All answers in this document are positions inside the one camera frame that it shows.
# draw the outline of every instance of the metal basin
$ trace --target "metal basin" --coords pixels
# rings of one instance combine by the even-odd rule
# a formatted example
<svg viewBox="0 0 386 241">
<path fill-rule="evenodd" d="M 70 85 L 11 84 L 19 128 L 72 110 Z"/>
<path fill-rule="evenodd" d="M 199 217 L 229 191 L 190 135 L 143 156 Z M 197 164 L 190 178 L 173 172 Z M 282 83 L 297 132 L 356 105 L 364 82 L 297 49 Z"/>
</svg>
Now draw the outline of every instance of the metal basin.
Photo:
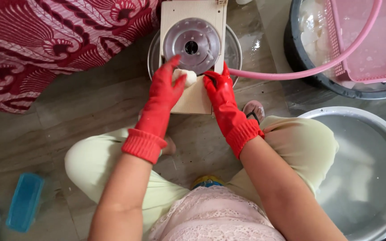
<svg viewBox="0 0 386 241">
<path fill-rule="evenodd" d="M 159 68 L 159 48 L 160 48 L 160 30 L 156 33 L 151 41 L 148 49 L 147 68 L 148 75 L 153 76 L 154 72 Z M 226 25 L 226 41 L 224 45 L 224 61 L 228 68 L 241 69 L 242 67 L 242 51 L 238 38 L 233 30 Z M 230 75 L 233 80 L 233 86 L 238 81 L 238 76 Z"/>
<path fill-rule="evenodd" d="M 301 118 L 318 120 L 340 148 L 317 191 L 318 203 L 350 241 L 386 237 L 386 122 L 351 107 L 326 107 Z"/>
</svg>

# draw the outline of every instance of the flip-flop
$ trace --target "flip-flop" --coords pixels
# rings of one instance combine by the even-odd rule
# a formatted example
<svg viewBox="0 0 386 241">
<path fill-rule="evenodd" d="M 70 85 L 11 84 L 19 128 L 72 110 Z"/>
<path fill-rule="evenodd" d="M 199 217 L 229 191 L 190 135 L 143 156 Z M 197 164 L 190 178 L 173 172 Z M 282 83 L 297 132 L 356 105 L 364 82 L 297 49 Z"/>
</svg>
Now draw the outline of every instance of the flip-flop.
<svg viewBox="0 0 386 241">
<path fill-rule="evenodd" d="M 249 104 L 255 104 L 256 106 L 259 106 L 259 108 L 262 110 L 263 117 L 265 116 L 265 110 L 263 109 L 263 105 L 262 105 L 260 102 L 256 101 L 256 100 L 249 101 L 247 104 L 245 104 L 244 109 L 242 110 L 242 112 L 245 113 L 245 108 L 246 108 Z M 246 114 L 246 115 L 247 115 L 247 118 L 248 118 L 250 115 L 253 115 L 254 118 L 255 118 L 255 120 L 256 120 L 256 121 L 259 123 L 259 125 L 260 125 L 259 118 L 258 118 L 258 117 L 256 116 L 256 114 L 254 113 L 254 110 L 251 111 L 251 112 L 249 112 L 249 113 Z"/>
</svg>

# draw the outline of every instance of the foot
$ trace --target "foot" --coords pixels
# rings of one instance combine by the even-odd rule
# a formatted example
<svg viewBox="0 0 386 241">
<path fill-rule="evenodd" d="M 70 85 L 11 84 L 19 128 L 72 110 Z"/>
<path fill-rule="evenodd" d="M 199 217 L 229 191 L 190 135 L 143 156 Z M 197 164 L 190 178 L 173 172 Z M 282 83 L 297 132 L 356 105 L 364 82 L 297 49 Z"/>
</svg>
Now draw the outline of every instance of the foot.
<svg viewBox="0 0 386 241">
<path fill-rule="evenodd" d="M 248 106 L 245 107 L 245 111 L 244 111 L 245 115 L 247 115 L 251 112 L 254 112 L 256 114 L 257 118 L 259 118 L 260 123 L 265 118 L 265 112 L 263 110 L 263 107 L 260 107 L 256 104 L 250 103 L 250 104 L 248 104 Z M 250 115 L 247 119 L 254 119 L 255 120 L 253 115 Z"/>
<path fill-rule="evenodd" d="M 171 156 L 171 155 L 175 154 L 177 147 L 175 146 L 174 141 L 167 135 L 165 136 L 164 140 L 168 143 L 168 145 L 162 149 L 162 155 Z"/>
</svg>

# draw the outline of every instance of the glove cuff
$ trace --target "glove cuff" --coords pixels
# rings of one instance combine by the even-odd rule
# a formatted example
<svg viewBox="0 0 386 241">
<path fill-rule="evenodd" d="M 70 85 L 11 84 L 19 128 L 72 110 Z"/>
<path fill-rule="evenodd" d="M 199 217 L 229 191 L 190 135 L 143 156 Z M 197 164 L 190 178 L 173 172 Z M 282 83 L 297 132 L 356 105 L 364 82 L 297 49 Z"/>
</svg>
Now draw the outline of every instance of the glove cuff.
<svg viewBox="0 0 386 241">
<path fill-rule="evenodd" d="M 252 138 L 260 135 L 261 138 L 265 138 L 265 134 L 260 130 L 257 120 L 250 119 L 242 122 L 233 128 L 227 135 L 226 141 L 232 148 L 233 154 L 239 159 L 242 149 L 245 143 Z"/>
<path fill-rule="evenodd" d="M 129 129 L 128 133 L 129 136 L 121 147 L 121 151 L 156 164 L 160 150 L 168 143 L 157 135 L 142 130 Z"/>
</svg>

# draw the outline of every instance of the beige appliase base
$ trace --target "beige appliase base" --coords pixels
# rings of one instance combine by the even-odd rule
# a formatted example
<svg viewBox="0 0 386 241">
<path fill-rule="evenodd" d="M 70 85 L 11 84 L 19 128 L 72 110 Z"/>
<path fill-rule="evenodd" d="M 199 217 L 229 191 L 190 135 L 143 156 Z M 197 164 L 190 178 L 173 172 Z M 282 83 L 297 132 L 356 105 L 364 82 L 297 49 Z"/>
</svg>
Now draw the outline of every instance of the beige appliase base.
<svg viewBox="0 0 386 241">
<path fill-rule="evenodd" d="M 174 0 L 162 3 L 160 39 L 165 39 L 168 30 L 177 22 L 187 18 L 200 18 L 209 22 L 220 37 L 220 52 L 214 71 L 222 73 L 224 63 L 224 42 L 226 39 L 227 0 Z M 160 41 L 160 65 L 163 63 L 163 41 Z M 203 76 L 186 88 L 171 113 L 211 114 L 212 105 L 203 85 Z"/>
</svg>

